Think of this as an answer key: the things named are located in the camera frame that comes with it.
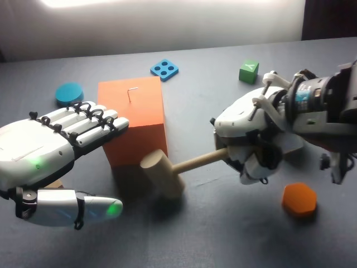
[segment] wooden block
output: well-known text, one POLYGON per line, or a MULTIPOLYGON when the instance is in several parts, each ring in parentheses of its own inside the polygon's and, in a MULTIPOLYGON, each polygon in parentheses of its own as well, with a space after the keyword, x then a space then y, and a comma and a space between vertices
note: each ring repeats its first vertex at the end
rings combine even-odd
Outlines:
POLYGON ((45 188, 63 188, 61 180, 56 180, 53 183, 47 185, 45 188))
POLYGON ((293 183, 285 187, 282 205, 292 216, 301 218, 313 215, 317 195, 305 183, 293 183))
POLYGON ((114 109, 118 111, 118 116, 129 119, 126 133, 103 146, 112 168, 138 165, 144 156, 156 149, 167 155, 159 77, 100 82, 98 104, 114 109))
POLYGON ((254 84, 259 69, 259 62, 254 60, 245 60, 239 69, 239 80, 248 84, 254 84))

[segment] robotic hand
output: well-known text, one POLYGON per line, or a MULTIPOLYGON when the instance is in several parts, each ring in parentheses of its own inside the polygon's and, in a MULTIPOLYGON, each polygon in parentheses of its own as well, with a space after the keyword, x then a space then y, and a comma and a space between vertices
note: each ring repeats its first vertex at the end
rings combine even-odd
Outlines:
POLYGON ((16 217, 43 226, 80 229, 84 222, 115 218, 122 202, 72 189, 42 188, 76 159, 128 129, 129 121, 93 102, 75 103, 0 128, 0 196, 15 201, 16 217))
POLYGON ((342 183, 357 158, 357 65, 339 67, 323 78, 305 69, 292 82, 267 73, 263 89, 211 119, 216 149, 229 149, 224 161, 240 172, 243 184, 268 183, 283 155, 302 148, 301 137, 330 151, 321 156, 320 169, 331 168, 332 182, 342 183))

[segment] blue square block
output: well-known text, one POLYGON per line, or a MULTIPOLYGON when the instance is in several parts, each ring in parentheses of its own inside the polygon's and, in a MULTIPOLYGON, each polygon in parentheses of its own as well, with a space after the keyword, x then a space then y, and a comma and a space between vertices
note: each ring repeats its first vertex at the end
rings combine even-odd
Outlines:
POLYGON ((170 62, 163 59, 158 64, 150 68, 153 75, 160 76, 161 81, 165 82, 179 72, 179 68, 170 62))

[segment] mallet handle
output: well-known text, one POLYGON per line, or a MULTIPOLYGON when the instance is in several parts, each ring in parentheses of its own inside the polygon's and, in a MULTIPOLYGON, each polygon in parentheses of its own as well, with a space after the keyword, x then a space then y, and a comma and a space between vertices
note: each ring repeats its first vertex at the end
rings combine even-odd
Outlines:
POLYGON ((213 162, 217 162, 219 160, 223 160, 228 158, 228 149, 227 148, 223 148, 223 149, 219 149, 217 151, 214 152, 210 152, 208 154, 205 155, 201 155, 199 157, 193 158, 191 160, 187 160, 185 162, 176 164, 172 167, 172 171, 175 174, 179 174, 179 173, 183 173, 186 171, 189 171, 191 169, 196 169, 199 168, 201 166, 207 165, 207 164, 211 164, 213 162))

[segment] wooden hammer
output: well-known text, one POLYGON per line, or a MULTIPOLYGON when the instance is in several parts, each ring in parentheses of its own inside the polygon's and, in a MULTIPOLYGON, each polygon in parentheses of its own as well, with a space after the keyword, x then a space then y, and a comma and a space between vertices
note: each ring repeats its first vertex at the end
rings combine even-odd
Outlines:
POLYGON ((156 150, 145 156, 140 166, 164 196, 173 199, 182 196, 185 188, 185 183, 182 181, 180 173, 224 160, 228 157, 228 149, 223 148, 173 165, 162 150, 156 150))

